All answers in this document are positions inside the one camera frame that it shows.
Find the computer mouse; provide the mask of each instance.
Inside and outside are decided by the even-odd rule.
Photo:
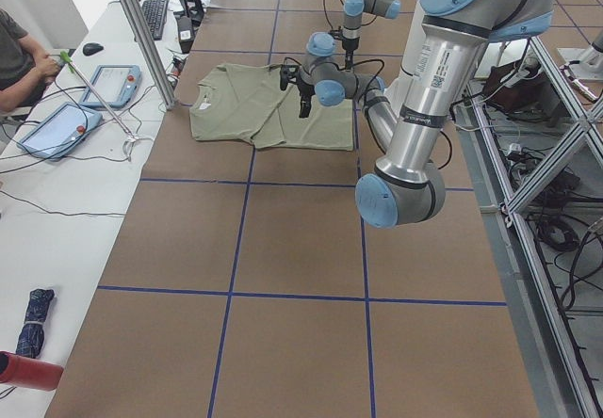
[[[86,43],[82,48],[82,53],[84,56],[92,56],[93,54],[98,53],[99,51],[103,51],[105,46],[99,43]]]

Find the black keyboard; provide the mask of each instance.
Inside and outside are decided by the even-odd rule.
[[[148,0],[142,3],[142,14],[151,29],[153,40],[161,40],[168,16],[168,0]]]

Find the tablet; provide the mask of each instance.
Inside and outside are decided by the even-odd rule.
[[[113,108],[120,109],[134,96],[140,82],[140,68],[136,65],[99,65],[90,82]],[[90,88],[84,90],[79,103],[92,109],[104,108]]]
[[[96,110],[65,103],[18,141],[17,146],[33,156],[58,160],[86,138],[102,117]]]

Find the red cylinder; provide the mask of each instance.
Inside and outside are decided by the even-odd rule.
[[[0,383],[50,392],[62,374],[63,367],[57,364],[0,351]]]

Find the dark blue bundle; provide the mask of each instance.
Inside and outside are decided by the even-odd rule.
[[[41,346],[44,344],[43,324],[48,315],[48,307],[55,297],[52,289],[35,289],[29,293],[29,304],[25,312],[25,322],[16,354],[35,359],[40,355]]]

